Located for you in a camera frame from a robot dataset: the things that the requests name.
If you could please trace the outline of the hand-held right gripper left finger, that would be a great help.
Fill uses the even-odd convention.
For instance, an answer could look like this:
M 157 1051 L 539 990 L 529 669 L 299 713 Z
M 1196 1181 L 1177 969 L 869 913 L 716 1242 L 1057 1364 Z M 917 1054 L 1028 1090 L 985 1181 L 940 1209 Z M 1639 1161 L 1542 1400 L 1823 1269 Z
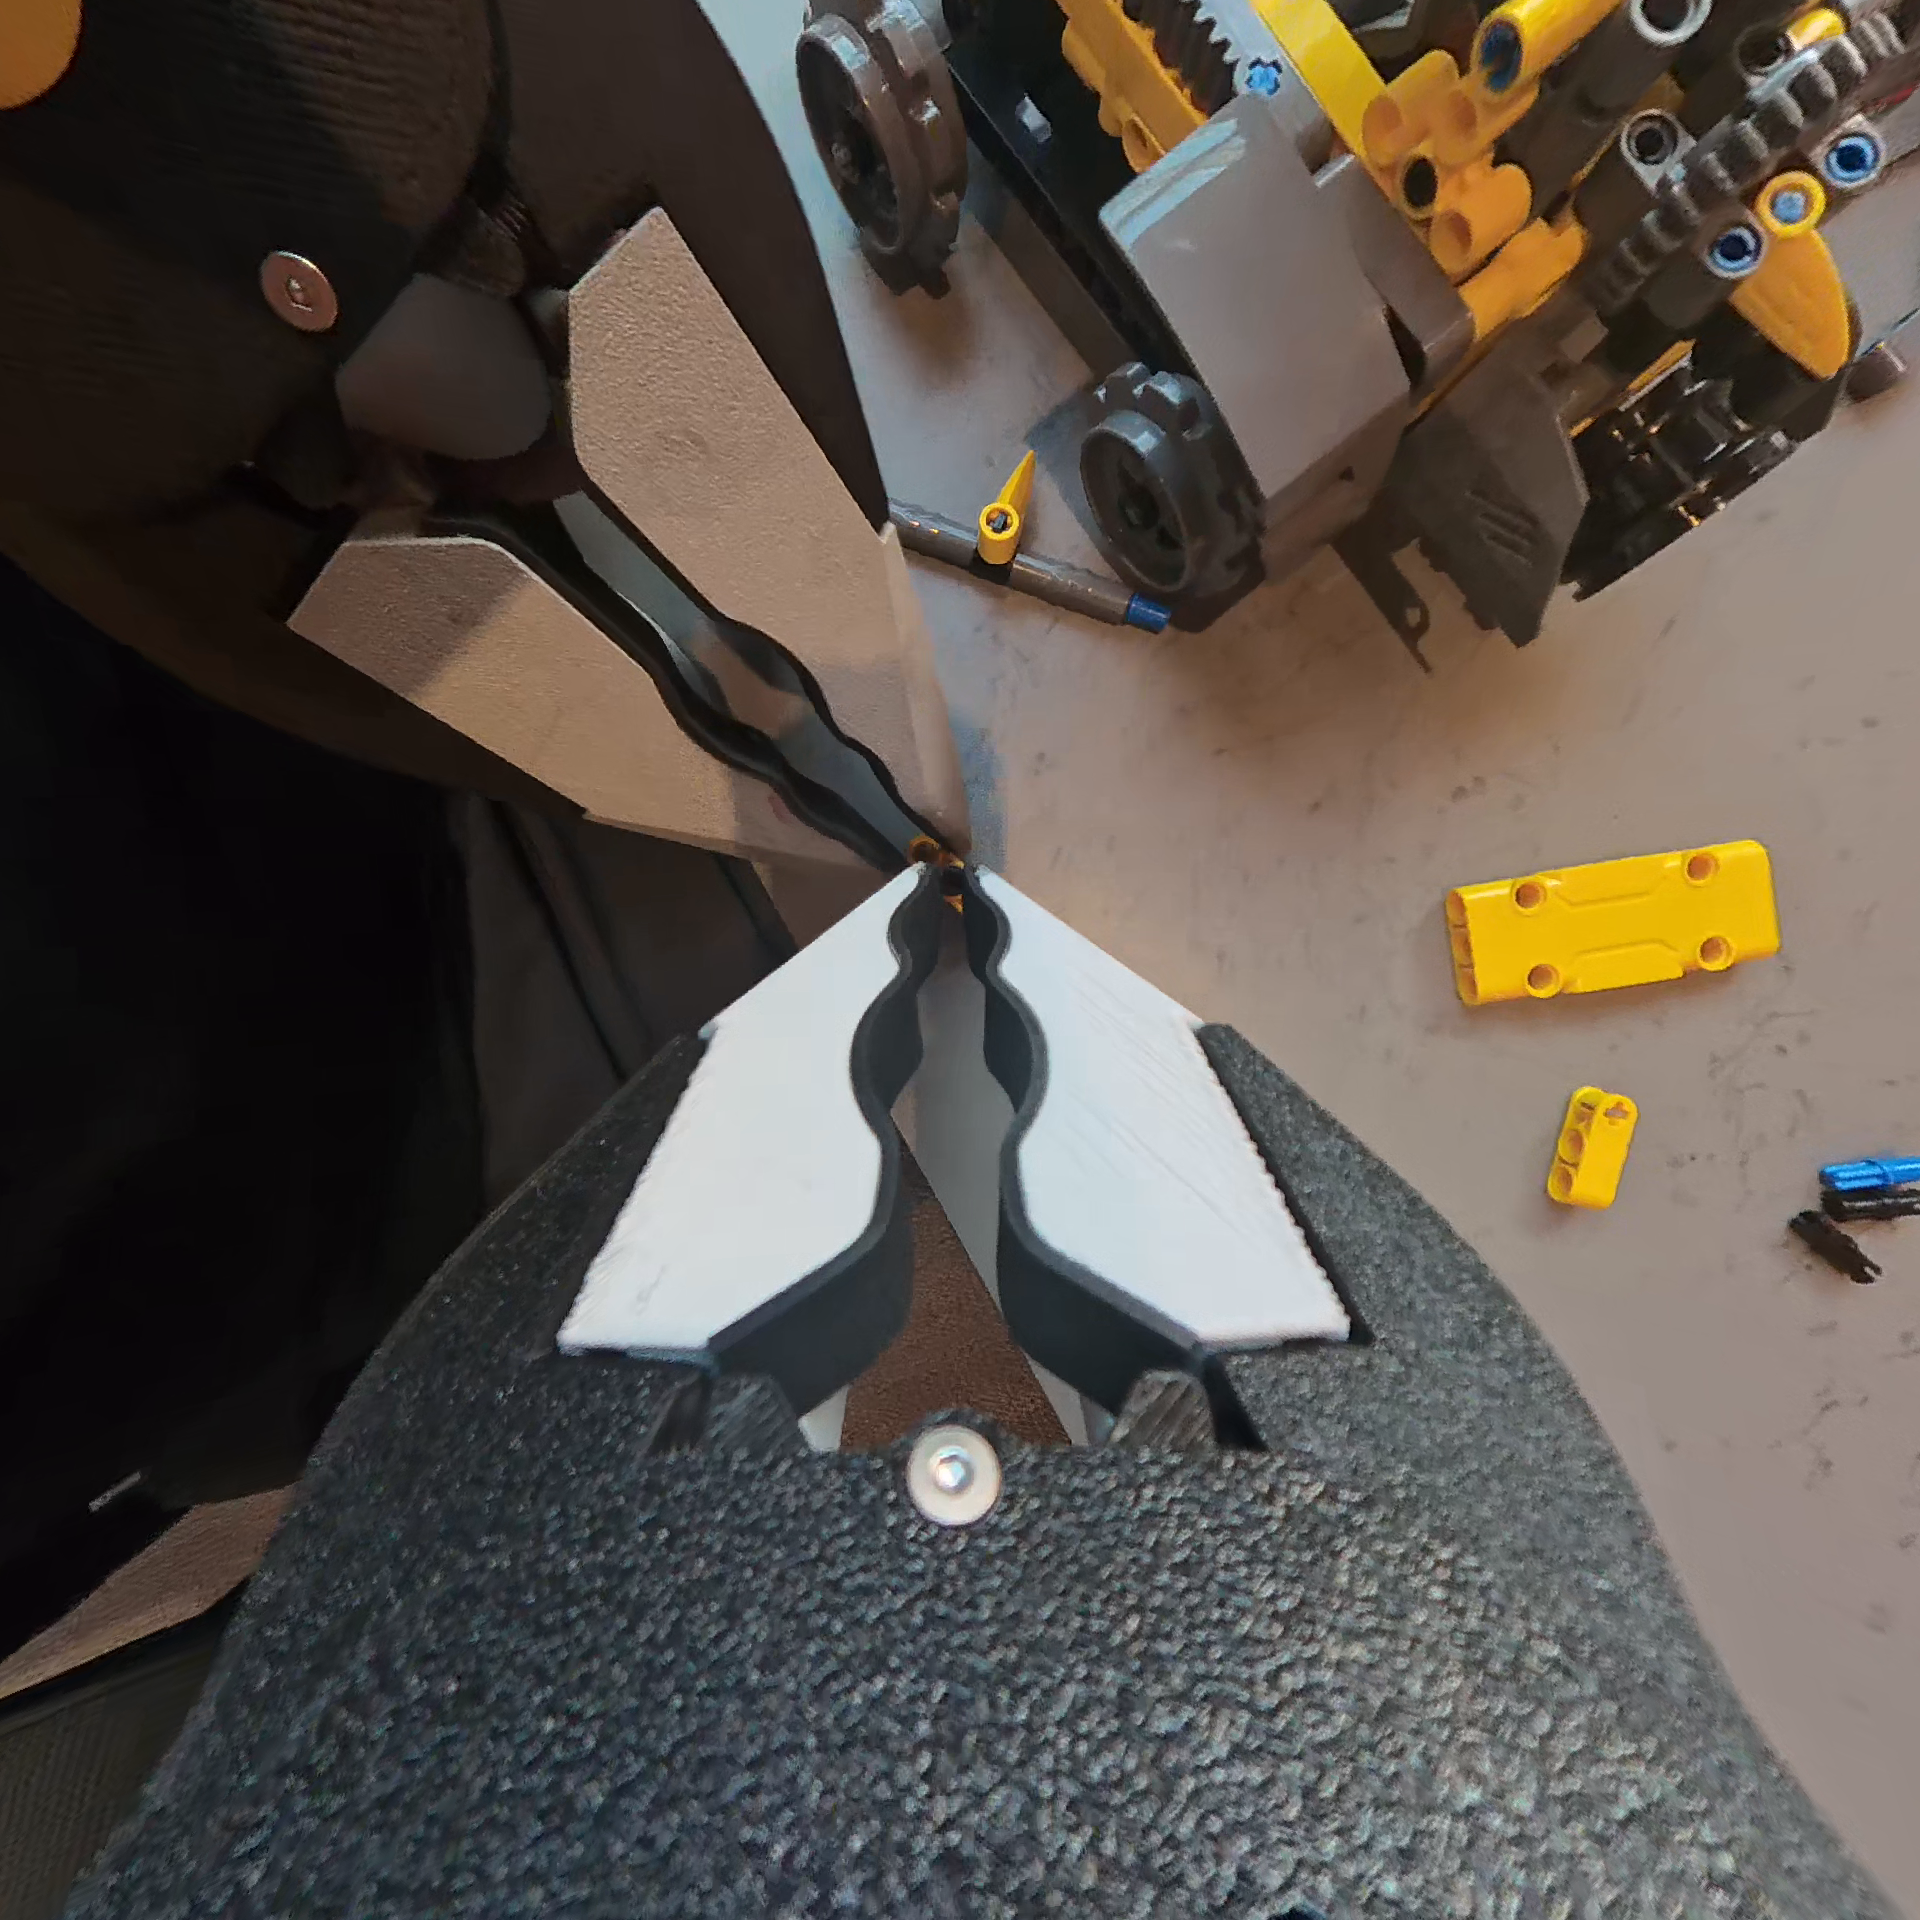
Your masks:
M 899 1337 L 893 1109 L 921 1061 L 941 925 L 938 872 L 903 872 L 707 1022 L 560 1353 L 846 1388 Z

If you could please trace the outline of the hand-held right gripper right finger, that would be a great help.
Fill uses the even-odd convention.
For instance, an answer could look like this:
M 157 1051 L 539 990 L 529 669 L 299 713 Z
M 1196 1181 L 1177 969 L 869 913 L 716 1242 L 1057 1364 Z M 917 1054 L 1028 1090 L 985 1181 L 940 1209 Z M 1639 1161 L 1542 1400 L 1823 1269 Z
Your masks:
M 1020 1349 L 1081 1396 L 1346 1342 L 1352 1318 L 1214 1073 L 1202 1022 L 970 868 L 982 1057 L 1013 1117 L 996 1285 Z

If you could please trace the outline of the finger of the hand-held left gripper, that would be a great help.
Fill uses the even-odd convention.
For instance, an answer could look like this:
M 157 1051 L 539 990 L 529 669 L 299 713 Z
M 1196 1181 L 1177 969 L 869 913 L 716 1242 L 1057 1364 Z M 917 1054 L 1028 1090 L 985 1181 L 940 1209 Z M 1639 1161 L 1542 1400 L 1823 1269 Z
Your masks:
M 600 824 L 883 874 L 923 853 L 801 663 L 602 516 L 367 520 L 290 629 Z
M 662 209 L 567 297 L 567 413 L 595 492 L 716 613 L 804 669 L 908 813 L 970 846 L 931 632 L 875 531 Z

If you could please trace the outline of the grey desk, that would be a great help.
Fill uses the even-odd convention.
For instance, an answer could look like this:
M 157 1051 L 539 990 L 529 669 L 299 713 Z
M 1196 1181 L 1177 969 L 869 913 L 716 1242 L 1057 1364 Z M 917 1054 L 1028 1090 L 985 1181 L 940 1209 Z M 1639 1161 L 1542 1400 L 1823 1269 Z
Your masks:
M 1529 647 L 1422 567 L 1419 669 L 1321 556 L 1198 634 L 913 565 L 973 845 L 1236 1026 L 1468 1240 L 1635 1476 L 1779 1759 L 1915 1916 L 1915 1220 L 1854 1285 L 1787 1237 L 1913 1156 L 1915 369 Z M 1751 839 L 1777 956 L 1465 1008 L 1451 887 Z M 1638 1104 L 1548 1199 L 1571 1092 Z

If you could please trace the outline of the grey axle blue tips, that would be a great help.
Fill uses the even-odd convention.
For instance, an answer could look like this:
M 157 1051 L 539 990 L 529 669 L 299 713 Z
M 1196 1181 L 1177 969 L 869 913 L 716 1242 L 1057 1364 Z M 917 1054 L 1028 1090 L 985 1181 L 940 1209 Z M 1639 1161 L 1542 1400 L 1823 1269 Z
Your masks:
M 1170 624 L 1170 610 L 1125 584 L 1046 556 L 1024 555 L 1010 565 L 985 565 L 976 552 L 976 525 L 964 527 L 930 509 L 891 500 L 888 504 L 891 531 L 910 555 L 946 565 L 985 584 L 1008 587 L 1044 605 L 1079 613 L 1096 621 L 1160 634 Z

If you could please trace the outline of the yellow rectangular brick panel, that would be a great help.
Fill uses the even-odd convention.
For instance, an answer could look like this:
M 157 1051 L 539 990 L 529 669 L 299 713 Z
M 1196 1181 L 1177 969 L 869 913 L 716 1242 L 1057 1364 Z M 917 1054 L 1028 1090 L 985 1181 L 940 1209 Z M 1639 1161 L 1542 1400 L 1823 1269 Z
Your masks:
M 1747 839 L 1463 884 L 1444 910 L 1463 1006 L 1719 974 L 1779 948 L 1769 854 Z

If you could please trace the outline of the yellow grey brick vehicle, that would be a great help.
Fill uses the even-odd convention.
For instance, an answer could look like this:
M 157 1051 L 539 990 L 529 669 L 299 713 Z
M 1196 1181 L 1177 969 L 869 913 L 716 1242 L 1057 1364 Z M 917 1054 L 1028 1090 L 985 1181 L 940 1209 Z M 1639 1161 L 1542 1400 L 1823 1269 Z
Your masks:
M 875 270 L 976 153 L 1133 348 L 1077 445 L 1125 581 L 1331 549 L 1415 654 L 1404 551 L 1525 647 L 1827 427 L 1915 5 L 810 5 L 793 68 Z

